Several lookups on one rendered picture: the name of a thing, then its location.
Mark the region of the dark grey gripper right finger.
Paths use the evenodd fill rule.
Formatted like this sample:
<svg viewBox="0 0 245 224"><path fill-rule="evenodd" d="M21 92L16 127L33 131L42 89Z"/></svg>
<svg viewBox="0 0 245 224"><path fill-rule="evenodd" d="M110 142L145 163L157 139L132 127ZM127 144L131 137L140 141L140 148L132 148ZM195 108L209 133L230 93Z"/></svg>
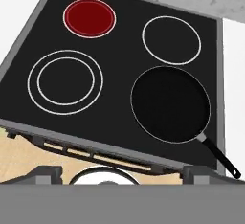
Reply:
<svg viewBox="0 0 245 224"><path fill-rule="evenodd" d="M184 185L245 185L245 181L219 175L208 167L185 166L181 177Z"/></svg>

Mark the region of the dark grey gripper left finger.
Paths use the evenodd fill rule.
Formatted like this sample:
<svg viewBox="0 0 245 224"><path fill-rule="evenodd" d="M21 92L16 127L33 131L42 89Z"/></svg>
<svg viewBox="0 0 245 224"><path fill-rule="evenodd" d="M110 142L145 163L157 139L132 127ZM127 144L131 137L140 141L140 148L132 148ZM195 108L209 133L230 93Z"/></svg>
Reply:
<svg viewBox="0 0 245 224"><path fill-rule="evenodd" d="M4 184L62 185L62 166L38 166L26 175L4 181Z"/></svg>

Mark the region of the round white black-rimmed thing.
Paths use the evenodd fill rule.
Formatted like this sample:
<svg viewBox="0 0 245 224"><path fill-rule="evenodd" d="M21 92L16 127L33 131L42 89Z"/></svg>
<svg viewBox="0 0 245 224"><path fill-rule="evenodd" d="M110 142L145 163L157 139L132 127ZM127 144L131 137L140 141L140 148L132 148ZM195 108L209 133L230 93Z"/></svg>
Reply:
<svg viewBox="0 0 245 224"><path fill-rule="evenodd" d="M117 168L91 167L76 174L70 185L139 185L139 182Z"/></svg>

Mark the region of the black frying pan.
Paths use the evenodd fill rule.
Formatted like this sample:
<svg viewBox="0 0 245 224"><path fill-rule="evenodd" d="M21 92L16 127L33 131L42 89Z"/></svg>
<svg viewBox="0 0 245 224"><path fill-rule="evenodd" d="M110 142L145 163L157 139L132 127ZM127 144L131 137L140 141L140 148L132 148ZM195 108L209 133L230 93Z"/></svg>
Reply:
<svg viewBox="0 0 245 224"><path fill-rule="evenodd" d="M157 66L141 73L130 94L132 113L150 136L165 143L202 143L236 179L240 171L206 135L211 118L207 91L192 74L179 68Z"/></svg>

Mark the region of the black glass stove with grey frame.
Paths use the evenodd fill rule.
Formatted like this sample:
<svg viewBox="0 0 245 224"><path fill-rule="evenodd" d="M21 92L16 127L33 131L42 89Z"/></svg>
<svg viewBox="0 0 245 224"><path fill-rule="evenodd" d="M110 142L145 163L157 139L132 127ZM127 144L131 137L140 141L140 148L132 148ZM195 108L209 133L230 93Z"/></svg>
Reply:
<svg viewBox="0 0 245 224"><path fill-rule="evenodd" d="M143 0L40 0L0 64L0 127L123 159L182 169L223 166L199 141L170 144L137 123L130 94L144 71L197 78L211 102L205 130L224 144L222 22Z"/></svg>

